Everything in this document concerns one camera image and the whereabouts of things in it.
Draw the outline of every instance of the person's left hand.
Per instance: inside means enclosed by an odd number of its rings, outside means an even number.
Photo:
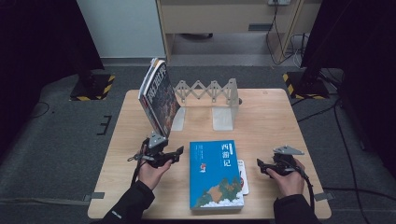
[[[172,160],[167,161],[162,167],[154,168],[142,160],[142,167],[140,167],[139,180],[142,181],[151,190],[154,190],[160,182],[163,174],[169,170],[172,165]]]

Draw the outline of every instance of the dark curtain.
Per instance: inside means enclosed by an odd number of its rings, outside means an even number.
[[[395,12],[395,0],[323,0],[303,66],[343,69],[343,108],[362,147],[396,178]]]
[[[0,156],[62,77],[104,69],[76,0],[0,0]]]

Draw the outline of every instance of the person's right hand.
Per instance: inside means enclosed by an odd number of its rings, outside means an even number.
[[[147,146],[144,146],[143,153],[145,153]],[[162,167],[154,168],[149,165],[145,160],[141,161],[138,179],[142,181],[151,190],[154,190],[160,182],[163,174],[171,168],[172,160],[167,161]]]
[[[304,166],[297,160],[297,166],[304,170]],[[283,197],[293,194],[303,194],[304,179],[298,172],[292,172],[288,175],[282,176],[277,174],[274,170],[267,168],[267,173],[275,180]]]

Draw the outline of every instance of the black sleeve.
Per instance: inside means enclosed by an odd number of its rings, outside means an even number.
[[[140,223],[143,211],[154,201],[154,194],[140,180],[136,181],[107,212],[100,224]]]
[[[274,202],[276,224],[318,224],[315,213],[302,194],[290,195]]]

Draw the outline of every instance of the standing book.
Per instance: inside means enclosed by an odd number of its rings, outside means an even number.
[[[151,60],[151,66],[139,90],[138,100],[155,133],[168,138],[180,104],[164,60]]]
[[[241,209],[241,179],[233,140],[190,142],[190,209]]]

